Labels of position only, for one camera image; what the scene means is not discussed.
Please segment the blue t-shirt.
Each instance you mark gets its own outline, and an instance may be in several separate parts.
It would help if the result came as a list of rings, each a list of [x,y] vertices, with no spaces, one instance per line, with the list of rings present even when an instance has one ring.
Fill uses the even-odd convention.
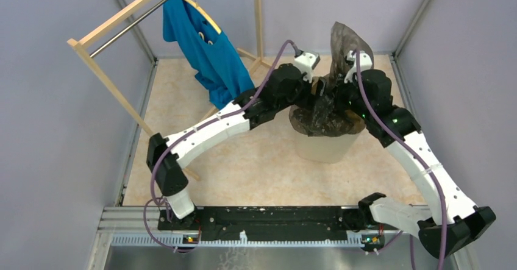
[[[222,109],[254,83],[227,35],[211,25],[184,0],[167,0],[162,6],[162,36],[176,42],[197,71],[195,79],[209,92],[210,102]]]

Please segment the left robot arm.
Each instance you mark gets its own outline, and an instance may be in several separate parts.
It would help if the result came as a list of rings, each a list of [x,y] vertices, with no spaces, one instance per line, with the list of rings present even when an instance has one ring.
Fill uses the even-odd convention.
[[[270,69],[263,82],[230,101],[209,118],[168,136],[149,139],[146,164],[151,172],[151,202],[172,210],[180,229],[195,222],[184,169],[198,156],[240,133],[272,121],[288,107],[311,103],[315,63],[284,63]]]

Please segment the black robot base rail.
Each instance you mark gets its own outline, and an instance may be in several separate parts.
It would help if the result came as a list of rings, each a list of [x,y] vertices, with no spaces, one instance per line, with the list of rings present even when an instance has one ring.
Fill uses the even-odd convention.
[[[252,242],[344,241],[353,233],[378,235],[391,226],[367,222],[357,207],[197,207],[179,219],[160,211],[157,228],[193,232],[201,241],[235,241],[242,233]]]

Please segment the cream plastic trash bin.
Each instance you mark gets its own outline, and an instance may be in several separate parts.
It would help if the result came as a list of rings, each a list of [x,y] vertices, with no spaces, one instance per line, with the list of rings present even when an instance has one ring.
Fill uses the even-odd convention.
[[[306,116],[292,116],[291,125],[297,155],[320,163],[341,161],[366,127],[356,116],[342,118],[336,115],[330,115],[316,125]]]

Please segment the wooden clothes hanger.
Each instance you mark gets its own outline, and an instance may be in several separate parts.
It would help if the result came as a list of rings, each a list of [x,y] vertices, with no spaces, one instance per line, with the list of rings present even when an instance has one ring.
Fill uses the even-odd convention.
[[[214,31],[220,35],[222,30],[219,27],[219,25],[216,24],[216,22],[213,20],[213,18],[203,9],[201,8],[196,0],[184,0],[186,1],[192,8],[194,8],[207,22],[207,24],[211,25],[211,27],[214,29]]]

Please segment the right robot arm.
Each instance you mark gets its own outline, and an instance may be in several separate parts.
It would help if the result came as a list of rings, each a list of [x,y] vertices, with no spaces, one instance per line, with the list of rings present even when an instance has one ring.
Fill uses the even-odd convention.
[[[392,83],[378,69],[337,76],[332,89],[335,110],[351,111],[367,131],[405,169],[422,194],[426,208],[406,205],[382,193],[359,202],[357,219],[366,229],[378,224],[395,227],[419,239],[439,259],[479,239],[496,220],[488,206],[478,206],[452,180],[429,147],[421,126],[391,95]]]

